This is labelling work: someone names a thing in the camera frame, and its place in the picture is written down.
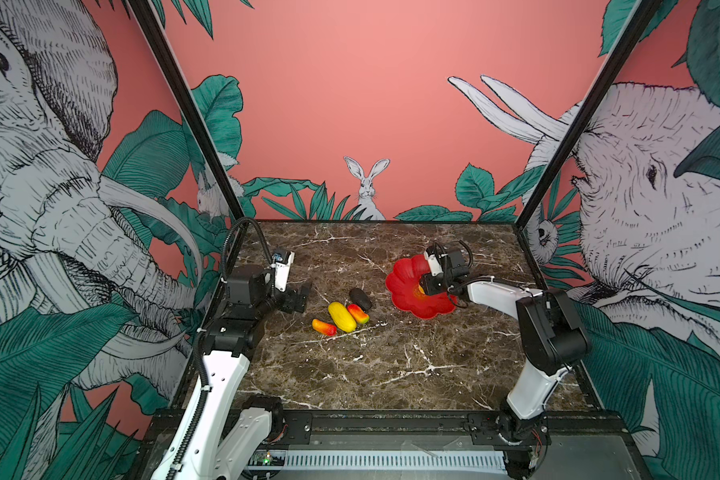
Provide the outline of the red yellow fake mango front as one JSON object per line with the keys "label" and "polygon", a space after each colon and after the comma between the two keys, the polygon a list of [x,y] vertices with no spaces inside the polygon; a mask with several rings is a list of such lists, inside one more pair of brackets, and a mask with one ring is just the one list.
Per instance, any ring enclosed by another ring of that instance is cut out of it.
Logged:
{"label": "red yellow fake mango front", "polygon": [[333,323],[324,322],[319,319],[313,319],[311,325],[316,332],[327,337],[336,336],[338,333],[338,328]]}

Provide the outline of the dark brown fake fruit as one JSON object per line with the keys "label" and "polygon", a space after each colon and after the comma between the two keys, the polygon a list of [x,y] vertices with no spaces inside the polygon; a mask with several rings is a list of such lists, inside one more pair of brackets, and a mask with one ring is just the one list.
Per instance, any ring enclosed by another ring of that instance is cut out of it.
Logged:
{"label": "dark brown fake fruit", "polygon": [[373,303],[368,294],[361,288],[352,288],[349,291],[349,298],[351,302],[363,311],[369,312],[373,308]]}

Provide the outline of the red green fake mango back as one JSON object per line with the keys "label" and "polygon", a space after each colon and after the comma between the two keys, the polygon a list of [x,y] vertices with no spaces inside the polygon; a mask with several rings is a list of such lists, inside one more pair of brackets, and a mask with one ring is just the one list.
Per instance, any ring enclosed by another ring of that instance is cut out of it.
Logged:
{"label": "red green fake mango back", "polygon": [[370,320],[369,314],[356,304],[349,304],[346,309],[358,324],[366,324]]}

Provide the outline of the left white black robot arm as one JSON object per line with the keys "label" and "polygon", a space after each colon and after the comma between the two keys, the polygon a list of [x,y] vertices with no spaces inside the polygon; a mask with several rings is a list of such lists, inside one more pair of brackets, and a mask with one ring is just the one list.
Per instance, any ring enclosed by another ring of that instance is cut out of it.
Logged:
{"label": "left white black robot arm", "polygon": [[282,402],[256,396],[224,429],[234,397],[275,311],[302,313],[312,292],[306,281],[287,285],[288,267],[243,265],[221,275],[222,298],[197,338],[193,363],[198,381],[154,479],[237,479],[259,447],[287,429]]}

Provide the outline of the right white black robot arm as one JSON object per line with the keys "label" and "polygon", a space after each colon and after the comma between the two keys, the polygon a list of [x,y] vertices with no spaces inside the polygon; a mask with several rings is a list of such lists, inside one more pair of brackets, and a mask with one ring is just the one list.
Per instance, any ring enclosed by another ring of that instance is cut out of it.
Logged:
{"label": "right white black robot arm", "polygon": [[492,275],[471,274],[473,255],[462,242],[450,250],[435,242],[424,253],[419,280],[428,296],[444,294],[508,315],[518,322],[525,356],[514,387],[503,400],[496,429],[507,444],[519,445],[540,431],[547,403],[592,342],[567,293],[512,285]]}

